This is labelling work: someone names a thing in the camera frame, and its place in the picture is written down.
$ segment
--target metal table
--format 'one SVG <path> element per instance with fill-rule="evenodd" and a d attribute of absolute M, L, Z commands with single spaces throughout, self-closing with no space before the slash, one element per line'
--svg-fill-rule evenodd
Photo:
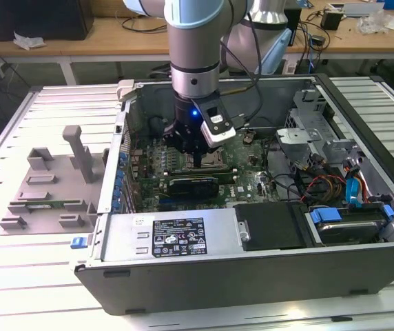
<path fill-rule="evenodd" d="M 368 78 L 333 79 L 394 155 L 394 91 Z M 133 82 L 128 81 L 128 90 Z M 31 92 L 0 136 L 0 217 L 29 167 L 31 147 L 70 154 L 60 134 L 79 124 L 92 153 L 110 143 L 121 105 L 116 85 L 51 87 Z M 348 134 L 340 124 L 341 130 Z M 394 328 L 394 282 L 377 295 L 130 317 L 106 314 L 70 266 L 85 259 L 71 250 L 73 234 L 0 237 L 0 330 L 385 330 Z"/>

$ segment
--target green circuit board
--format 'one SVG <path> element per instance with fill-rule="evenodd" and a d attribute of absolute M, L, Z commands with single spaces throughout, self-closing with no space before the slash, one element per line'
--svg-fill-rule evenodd
<path fill-rule="evenodd" d="M 132 153 L 133 185 L 140 195 L 138 212 L 230 208 L 237 203 L 278 201 L 275 189 L 263 172 L 263 147 L 260 140 L 244 143 L 238 133 L 229 143 L 206 154 L 202 168 L 194 169 L 192 156 L 181 154 L 161 141 L 138 141 Z M 218 196 L 213 199 L 175 201 L 168 195 L 173 179 L 217 178 Z"/>

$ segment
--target wooden desk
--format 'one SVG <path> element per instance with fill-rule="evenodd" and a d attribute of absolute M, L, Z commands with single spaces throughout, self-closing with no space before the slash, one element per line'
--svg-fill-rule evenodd
<path fill-rule="evenodd" d="M 315 8 L 302 11 L 302 19 L 323 9 L 326 0 L 313 0 Z M 139 19 L 135 28 L 148 29 L 162 25 L 158 19 Z M 319 24 L 320 18 L 312 23 Z M 356 30 L 357 19 L 345 19 L 338 31 L 330 31 L 330 46 L 322 59 L 394 59 L 394 31 L 386 34 L 362 35 Z M 324 34 L 309 26 L 312 34 Z M 96 18 L 92 31 L 83 41 L 46 41 L 47 46 L 30 51 L 22 50 L 13 42 L 0 42 L 0 55 L 10 63 L 59 63 L 69 85 L 76 84 L 72 70 L 75 62 L 99 61 L 167 61 L 169 48 L 167 34 L 139 34 L 124 30 L 116 19 Z M 295 44 L 287 49 L 284 58 L 286 73 L 292 73 L 304 50 L 304 38 L 298 32 Z"/>

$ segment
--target power supply label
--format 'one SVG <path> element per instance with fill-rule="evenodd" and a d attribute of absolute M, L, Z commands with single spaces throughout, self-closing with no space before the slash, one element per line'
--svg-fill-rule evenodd
<path fill-rule="evenodd" d="M 181 257 L 207 253 L 203 218 L 153 222 L 154 257 Z"/>

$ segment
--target black box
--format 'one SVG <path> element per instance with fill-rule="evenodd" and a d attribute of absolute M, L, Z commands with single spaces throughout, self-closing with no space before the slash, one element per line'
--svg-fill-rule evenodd
<path fill-rule="evenodd" d="M 0 0 L 0 41 L 25 37 L 83 40 L 93 26 L 90 0 Z"/>
<path fill-rule="evenodd" d="M 338 26 L 340 26 L 342 15 L 342 12 L 331 12 L 325 10 L 322 15 L 321 28 L 324 30 L 336 31 Z"/>
<path fill-rule="evenodd" d="M 287 17 L 287 27 L 292 31 L 291 40 L 289 46 L 293 45 L 296 36 L 296 29 L 300 22 L 301 7 L 298 5 L 296 0 L 287 0 L 284 6 L 284 14 Z"/>

